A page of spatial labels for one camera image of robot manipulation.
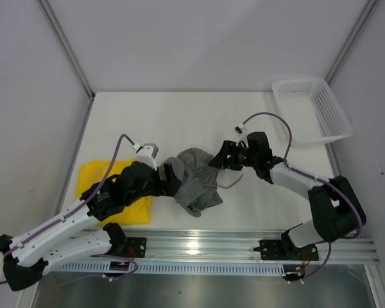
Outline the yellow shorts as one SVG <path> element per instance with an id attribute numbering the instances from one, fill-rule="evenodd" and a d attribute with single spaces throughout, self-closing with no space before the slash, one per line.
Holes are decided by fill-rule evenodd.
<path id="1" fill-rule="evenodd" d="M 119 193 L 115 181 L 117 177 L 121 175 L 123 169 L 129 167 L 133 162 L 135 162 L 135 159 L 116 160 L 101 188 L 101 192 L 104 193 L 107 191 L 107 188 L 110 188 L 113 200 L 118 201 L 117 198 L 123 194 Z M 109 160 L 93 160 L 88 164 L 82 165 L 78 173 L 75 198 L 81 198 L 87 190 L 93 186 L 96 187 L 105 176 L 109 165 Z M 118 223 L 121 226 L 149 225 L 151 223 L 151 209 L 152 197 L 143 197 L 130 206 L 124 207 L 121 212 L 100 221 L 97 226 L 105 226 L 107 223 Z"/>

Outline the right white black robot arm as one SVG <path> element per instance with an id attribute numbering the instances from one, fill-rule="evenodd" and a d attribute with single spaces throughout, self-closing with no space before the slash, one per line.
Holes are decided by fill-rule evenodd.
<path id="1" fill-rule="evenodd" d="M 294 259 L 304 247 L 359 236 L 367 218 L 357 196 L 344 176 L 323 179 L 310 175 L 273 154 L 264 132 L 253 132 L 247 141 L 224 141 L 210 167 L 240 171 L 252 168 L 256 175 L 271 185 L 284 187 L 309 202 L 312 219 L 282 235 L 281 254 Z"/>

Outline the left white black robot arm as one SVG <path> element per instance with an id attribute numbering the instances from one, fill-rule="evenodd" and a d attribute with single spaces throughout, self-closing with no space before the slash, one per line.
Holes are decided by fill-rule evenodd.
<path id="1" fill-rule="evenodd" d="M 73 205 L 23 235 L 0 236 L 5 284 L 21 291 L 55 268 L 86 257 L 122 257 L 128 240 L 118 223 L 107 223 L 86 237 L 73 235 L 92 227 L 143 197 L 173 197 L 182 186 L 183 175 L 172 163 L 153 169 L 133 162 L 120 174 L 106 176 L 82 193 Z"/>

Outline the grey shorts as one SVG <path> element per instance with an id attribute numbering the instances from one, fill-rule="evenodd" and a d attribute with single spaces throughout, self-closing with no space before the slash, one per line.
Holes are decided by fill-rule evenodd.
<path id="1" fill-rule="evenodd" d="M 173 189 L 170 195 L 194 218 L 201 217 L 204 210 L 223 203 L 219 188 L 229 189 L 241 180 L 238 178 L 229 185 L 219 184 L 219 170 L 209 166 L 213 158 L 213 155 L 199 148 L 189 148 L 176 157 L 169 157 L 158 167 L 162 180 L 169 180 L 165 166 L 172 168 L 175 182 L 170 185 Z"/>

